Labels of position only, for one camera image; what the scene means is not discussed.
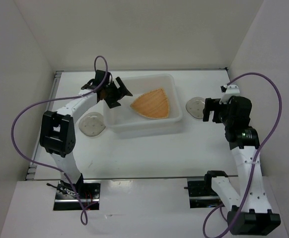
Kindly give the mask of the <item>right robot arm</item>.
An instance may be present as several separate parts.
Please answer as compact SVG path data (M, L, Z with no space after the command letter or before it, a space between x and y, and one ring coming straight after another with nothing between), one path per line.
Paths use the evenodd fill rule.
M232 235L266 236L281 224L281 218L272 211L264 189L259 137L249 125L251 109L251 101L241 96L231 96L225 103L220 99L205 100L203 121L208 121L213 112L213 122L224 125L240 191L236 192L223 171L208 171L203 189L219 196L227 209L226 222Z

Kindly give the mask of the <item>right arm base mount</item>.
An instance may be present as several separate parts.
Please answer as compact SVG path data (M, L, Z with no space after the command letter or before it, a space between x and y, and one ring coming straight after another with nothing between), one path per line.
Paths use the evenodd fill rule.
M190 208L214 208L221 204L219 196L207 186L203 177L188 178L184 189L188 191Z

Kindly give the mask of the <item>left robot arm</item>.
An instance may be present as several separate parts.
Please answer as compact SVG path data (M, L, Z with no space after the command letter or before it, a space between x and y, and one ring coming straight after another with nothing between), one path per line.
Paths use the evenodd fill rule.
M61 185L73 198L84 194L83 175L77 168L73 149L76 143L75 123L91 107L104 100L109 108L121 106L119 100L132 96L121 78L115 84L109 72L97 70L95 77L81 87L79 94L56 111L42 116L40 145L49 153L61 173Z

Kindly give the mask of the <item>translucent white plastic bin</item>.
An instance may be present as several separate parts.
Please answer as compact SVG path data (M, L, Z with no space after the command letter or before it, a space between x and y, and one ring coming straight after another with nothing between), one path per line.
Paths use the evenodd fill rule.
M104 124L115 133L158 131L175 127L183 112L170 74L124 78L132 96L123 97L118 107L103 107Z

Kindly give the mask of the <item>woven bamboo fan tray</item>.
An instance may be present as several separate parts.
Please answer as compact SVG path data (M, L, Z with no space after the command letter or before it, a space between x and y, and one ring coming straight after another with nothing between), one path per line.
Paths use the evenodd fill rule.
M166 119L170 114L170 104L163 88L140 95L130 105L140 116L148 119Z

